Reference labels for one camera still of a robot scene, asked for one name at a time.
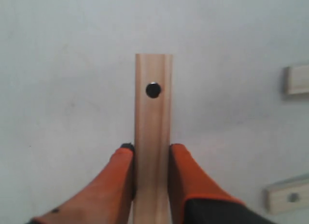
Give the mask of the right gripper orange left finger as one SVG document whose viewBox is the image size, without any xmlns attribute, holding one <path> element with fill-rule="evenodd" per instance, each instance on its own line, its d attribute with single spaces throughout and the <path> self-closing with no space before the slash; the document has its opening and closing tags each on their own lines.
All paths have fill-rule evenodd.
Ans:
<svg viewBox="0 0 309 224">
<path fill-rule="evenodd" d="M 134 188 L 134 153 L 124 143 L 94 180 L 72 198 L 30 224 L 126 224 Z"/>
</svg>

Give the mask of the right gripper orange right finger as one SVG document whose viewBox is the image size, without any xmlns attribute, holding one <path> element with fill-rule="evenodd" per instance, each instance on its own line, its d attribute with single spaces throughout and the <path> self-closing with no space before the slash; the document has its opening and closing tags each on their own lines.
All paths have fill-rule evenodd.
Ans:
<svg viewBox="0 0 309 224">
<path fill-rule="evenodd" d="M 169 148 L 168 194 L 174 224 L 269 224 L 224 191 L 183 144 Z"/>
</svg>

